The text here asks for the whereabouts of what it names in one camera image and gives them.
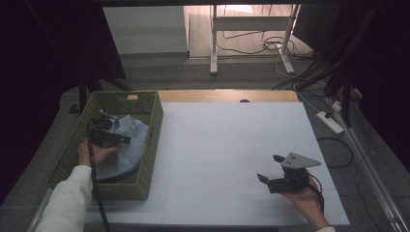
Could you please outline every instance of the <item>green plastic basket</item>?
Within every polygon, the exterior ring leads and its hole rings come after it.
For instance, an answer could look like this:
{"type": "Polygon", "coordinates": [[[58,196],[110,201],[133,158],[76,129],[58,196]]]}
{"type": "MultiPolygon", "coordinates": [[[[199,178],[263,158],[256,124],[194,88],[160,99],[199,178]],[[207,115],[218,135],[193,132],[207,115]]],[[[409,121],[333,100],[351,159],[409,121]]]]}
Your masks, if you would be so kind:
{"type": "Polygon", "coordinates": [[[157,92],[94,92],[79,118],[72,137],[47,180],[55,186],[69,178],[78,164],[78,144],[86,138],[87,123],[100,118],[100,110],[123,117],[130,114],[148,125],[145,146],[139,168],[112,183],[99,184],[104,200],[146,200],[151,186],[154,162],[162,123],[162,106],[157,92]]]}

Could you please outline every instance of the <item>human hand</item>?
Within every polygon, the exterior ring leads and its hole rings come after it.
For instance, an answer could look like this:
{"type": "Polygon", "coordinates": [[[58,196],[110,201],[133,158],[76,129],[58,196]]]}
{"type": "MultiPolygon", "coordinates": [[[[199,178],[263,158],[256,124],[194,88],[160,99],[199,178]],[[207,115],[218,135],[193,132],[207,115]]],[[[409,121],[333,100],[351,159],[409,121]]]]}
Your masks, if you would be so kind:
{"type": "MultiPolygon", "coordinates": [[[[120,151],[119,147],[101,148],[93,144],[94,151],[94,161],[96,165],[102,163],[105,158],[113,153],[118,153],[120,151]]],[[[84,139],[82,143],[78,146],[78,165],[91,166],[90,162],[90,152],[88,150],[88,140],[84,139]]]]}
{"type": "MultiPolygon", "coordinates": [[[[309,176],[309,183],[317,189],[317,185],[311,176],[309,176]]],[[[304,188],[296,192],[283,192],[281,195],[292,202],[314,230],[329,226],[329,222],[325,219],[320,209],[319,197],[310,188],[304,188]]]]}

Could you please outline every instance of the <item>white wall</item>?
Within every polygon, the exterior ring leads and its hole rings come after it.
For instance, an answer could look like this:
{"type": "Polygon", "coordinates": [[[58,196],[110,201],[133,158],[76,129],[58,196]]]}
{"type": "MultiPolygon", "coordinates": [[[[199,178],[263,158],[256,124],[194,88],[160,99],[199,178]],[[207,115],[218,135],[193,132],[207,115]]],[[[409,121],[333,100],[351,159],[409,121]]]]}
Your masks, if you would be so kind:
{"type": "Polygon", "coordinates": [[[103,11],[120,54],[188,51],[182,6],[103,11]]]}

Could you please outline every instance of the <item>power strip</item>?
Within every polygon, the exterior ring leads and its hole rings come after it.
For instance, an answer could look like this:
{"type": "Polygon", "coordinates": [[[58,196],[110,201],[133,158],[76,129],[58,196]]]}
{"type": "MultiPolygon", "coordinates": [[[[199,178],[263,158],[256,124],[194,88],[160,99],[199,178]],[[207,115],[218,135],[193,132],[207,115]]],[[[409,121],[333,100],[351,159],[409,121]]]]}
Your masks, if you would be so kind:
{"type": "Polygon", "coordinates": [[[333,120],[331,117],[326,118],[326,113],[324,111],[317,113],[316,116],[324,123],[330,130],[332,130],[335,134],[340,134],[344,132],[344,129],[338,125],[335,120],[333,120]]]}

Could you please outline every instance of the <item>white sleeve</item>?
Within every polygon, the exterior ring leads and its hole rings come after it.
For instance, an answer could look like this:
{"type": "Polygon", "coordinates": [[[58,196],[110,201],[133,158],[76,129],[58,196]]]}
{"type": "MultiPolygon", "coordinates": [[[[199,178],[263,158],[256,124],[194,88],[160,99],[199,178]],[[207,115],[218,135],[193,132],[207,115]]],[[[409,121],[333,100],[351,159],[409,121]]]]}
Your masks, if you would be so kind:
{"type": "Polygon", "coordinates": [[[336,230],[334,229],[334,227],[329,226],[329,227],[317,230],[316,232],[336,232],[336,230]]]}
{"type": "Polygon", "coordinates": [[[76,166],[69,179],[55,187],[36,232],[83,231],[92,189],[91,167],[76,166]]]}

